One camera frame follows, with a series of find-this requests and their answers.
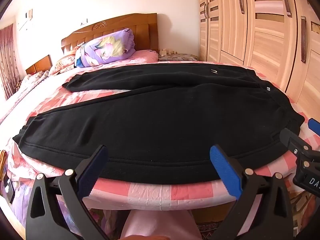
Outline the black pants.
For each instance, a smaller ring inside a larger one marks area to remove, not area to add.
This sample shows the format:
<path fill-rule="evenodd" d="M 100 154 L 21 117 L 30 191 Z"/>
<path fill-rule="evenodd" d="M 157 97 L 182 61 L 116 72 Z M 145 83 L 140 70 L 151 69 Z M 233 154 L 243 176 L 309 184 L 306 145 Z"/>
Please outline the black pants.
<path fill-rule="evenodd" d="M 217 180 L 214 145 L 241 165 L 262 167 L 286 152 L 280 132 L 298 134 L 305 120 L 281 90 L 237 66 L 141 64 L 78 74 L 63 87 L 115 94 L 29 118 L 14 137 L 22 153 L 66 170 L 104 145 L 101 177 L 133 183 Z"/>

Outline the pink trouser leg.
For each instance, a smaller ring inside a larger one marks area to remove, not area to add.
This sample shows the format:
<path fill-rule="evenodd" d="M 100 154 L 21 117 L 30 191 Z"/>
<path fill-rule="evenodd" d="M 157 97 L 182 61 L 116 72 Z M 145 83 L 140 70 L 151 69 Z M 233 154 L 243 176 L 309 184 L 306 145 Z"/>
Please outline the pink trouser leg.
<path fill-rule="evenodd" d="M 201 239 L 190 211 L 132 210 L 121 239 Z"/>

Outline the light wooden wardrobe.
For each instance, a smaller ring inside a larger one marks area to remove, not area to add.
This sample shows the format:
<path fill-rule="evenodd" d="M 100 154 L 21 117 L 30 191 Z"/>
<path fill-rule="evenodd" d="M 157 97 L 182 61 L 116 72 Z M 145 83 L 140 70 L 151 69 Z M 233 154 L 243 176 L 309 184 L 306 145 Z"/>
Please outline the light wooden wardrobe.
<path fill-rule="evenodd" d="M 200 60 L 252 67 L 319 118 L 319 16 L 310 0 L 199 0 Z"/>

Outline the orange floral pillow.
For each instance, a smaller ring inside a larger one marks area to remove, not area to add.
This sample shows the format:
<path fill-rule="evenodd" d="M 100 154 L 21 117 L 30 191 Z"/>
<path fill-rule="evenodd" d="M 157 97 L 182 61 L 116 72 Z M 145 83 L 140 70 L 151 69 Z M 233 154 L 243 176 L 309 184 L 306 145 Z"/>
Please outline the orange floral pillow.
<path fill-rule="evenodd" d="M 73 66 L 74 65 L 74 61 L 75 61 L 75 53 L 70 53 L 68 55 L 65 55 L 64 57 L 59 59 L 56 64 L 54 64 L 50 68 L 49 75 L 55 75 L 59 71 L 65 69 L 65 68 L 67 68 L 69 66 Z"/>

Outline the wooden nightstand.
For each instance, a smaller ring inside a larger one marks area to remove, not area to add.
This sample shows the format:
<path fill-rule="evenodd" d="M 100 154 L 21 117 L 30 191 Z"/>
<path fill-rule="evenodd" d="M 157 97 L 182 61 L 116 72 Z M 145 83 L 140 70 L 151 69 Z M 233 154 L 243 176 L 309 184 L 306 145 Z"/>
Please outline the wooden nightstand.
<path fill-rule="evenodd" d="M 50 70 L 51 67 L 52 67 L 52 61 L 51 61 L 50 55 L 47 55 L 44 58 L 37 61 L 32 66 L 30 66 L 28 69 L 26 69 L 25 72 L 27 75 L 29 74 L 33 75 L 41 71 L 45 72 L 47 70 Z"/>

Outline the maroon curtain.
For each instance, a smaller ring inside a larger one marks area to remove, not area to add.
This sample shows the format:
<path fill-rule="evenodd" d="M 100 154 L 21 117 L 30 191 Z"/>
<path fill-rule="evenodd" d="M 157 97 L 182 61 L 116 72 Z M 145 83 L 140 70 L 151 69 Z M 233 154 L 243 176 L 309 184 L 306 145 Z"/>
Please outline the maroon curtain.
<path fill-rule="evenodd" d="M 17 67 L 14 25 L 1 29 L 1 82 L 5 99 L 8 100 L 17 91 L 20 73 Z"/>

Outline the purple floral folded quilt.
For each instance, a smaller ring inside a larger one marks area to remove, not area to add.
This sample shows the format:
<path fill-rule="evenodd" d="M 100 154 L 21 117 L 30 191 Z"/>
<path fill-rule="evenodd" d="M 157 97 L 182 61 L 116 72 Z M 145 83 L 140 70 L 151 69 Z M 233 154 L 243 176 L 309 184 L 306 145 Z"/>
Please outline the purple floral folded quilt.
<path fill-rule="evenodd" d="M 76 51 L 74 65 L 85 68 L 109 64 L 128 59 L 135 51 L 134 34 L 126 28 L 83 44 Z"/>

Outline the patterned bedside table cover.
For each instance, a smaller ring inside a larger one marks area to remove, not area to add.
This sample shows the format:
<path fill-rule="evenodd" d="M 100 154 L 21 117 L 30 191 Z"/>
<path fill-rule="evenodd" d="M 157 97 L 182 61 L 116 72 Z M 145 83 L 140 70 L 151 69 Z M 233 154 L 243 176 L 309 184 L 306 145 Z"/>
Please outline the patterned bedside table cover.
<path fill-rule="evenodd" d="M 178 53 L 171 49 L 162 49 L 159 52 L 158 61 L 198 61 L 198 57 L 193 54 Z"/>

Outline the wooden headboard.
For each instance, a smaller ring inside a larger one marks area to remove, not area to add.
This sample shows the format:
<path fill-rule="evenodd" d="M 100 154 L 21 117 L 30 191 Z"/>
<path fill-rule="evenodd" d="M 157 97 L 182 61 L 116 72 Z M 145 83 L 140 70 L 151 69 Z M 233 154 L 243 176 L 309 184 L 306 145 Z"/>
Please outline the wooden headboard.
<path fill-rule="evenodd" d="M 136 50 L 159 52 L 157 14 L 128 14 L 102 20 L 72 32 L 61 41 L 63 53 L 95 38 L 129 28 L 134 34 Z"/>

